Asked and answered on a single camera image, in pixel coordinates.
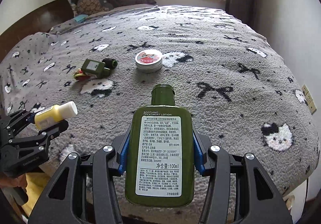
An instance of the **wall socket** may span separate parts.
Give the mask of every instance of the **wall socket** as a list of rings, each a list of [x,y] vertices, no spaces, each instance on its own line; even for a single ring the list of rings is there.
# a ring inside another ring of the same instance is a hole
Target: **wall socket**
[[[305,96],[305,99],[306,99],[306,101],[307,101],[308,104],[312,102],[312,97],[311,97],[311,95],[310,95],[309,92],[308,92],[308,94]]]
[[[309,110],[310,110],[311,114],[313,114],[317,110],[317,108],[314,104],[314,101],[311,101],[311,103],[309,103]]]
[[[305,85],[303,85],[303,86],[301,87],[301,89],[302,89],[302,91],[303,91],[304,96],[306,96],[306,95],[308,94],[308,92],[309,92],[308,88],[307,88]]]

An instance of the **yellow bottle with white cap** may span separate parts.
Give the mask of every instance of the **yellow bottle with white cap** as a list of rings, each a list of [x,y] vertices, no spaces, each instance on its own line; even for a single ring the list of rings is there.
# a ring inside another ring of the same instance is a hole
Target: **yellow bottle with white cap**
[[[35,125],[39,130],[46,129],[62,120],[75,117],[77,114],[78,110],[73,101],[54,105],[35,115]]]

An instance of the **bed blanket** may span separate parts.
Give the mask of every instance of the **bed blanket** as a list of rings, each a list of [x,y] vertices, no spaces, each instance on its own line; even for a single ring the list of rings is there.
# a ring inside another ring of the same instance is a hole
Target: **bed blanket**
[[[144,49],[163,53],[159,71],[136,69],[135,55]],[[114,58],[119,66],[106,79],[76,82],[73,73],[86,58]],[[81,24],[67,21],[20,41],[1,62],[0,73],[7,113],[71,100],[78,107],[69,129],[51,142],[50,160],[41,166],[48,174],[72,151],[89,154],[111,144],[135,110],[150,104],[158,83],[174,87],[176,105],[190,111],[198,132],[213,144],[240,156],[255,154],[281,194],[307,179],[318,163],[315,123],[291,71],[265,37],[220,9],[153,6],[115,9]],[[21,135],[36,132],[31,125]],[[195,172],[194,199],[180,209],[131,205],[124,183],[124,176],[115,177],[123,215],[196,223],[208,178]],[[231,209],[234,201],[232,179]]]

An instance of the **green bottle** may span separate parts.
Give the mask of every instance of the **green bottle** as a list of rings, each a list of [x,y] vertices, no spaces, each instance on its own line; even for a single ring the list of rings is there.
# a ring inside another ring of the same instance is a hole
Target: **green bottle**
[[[125,183],[132,204],[183,207],[194,197],[192,117],[174,95],[172,86],[156,85],[151,105],[133,116]]]

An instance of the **patterned blanket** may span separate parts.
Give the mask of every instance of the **patterned blanket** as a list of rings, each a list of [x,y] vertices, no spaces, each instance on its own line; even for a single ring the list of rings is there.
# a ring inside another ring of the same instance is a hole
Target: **patterned blanket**
[[[164,54],[163,67],[142,74],[135,55],[143,49]],[[115,58],[106,79],[77,82],[73,73],[86,58]],[[7,113],[39,111],[73,100],[78,116],[52,141],[52,174],[72,151],[93,153],[123,134],[135,110],[150,104],[157,83],[175,89],[176,105],[187,108],[201,134],[229,153],[254,153],[281,194],[315,169],[316,127],[300,86],[265,37],[219,9],[145,6],[114,9],[78,24],[74,20],[21,40],[0,64],[1,104]],[[35,134],[34,125],[21,135]],[[124,176],[115,178],[121,212],[155,223],[196,223],[208,178],[195,172],[194,200],[180,209],[131,205]],[[231,208],[235,179],[231,181]],[[229,219],[233,210],[229,210]]]

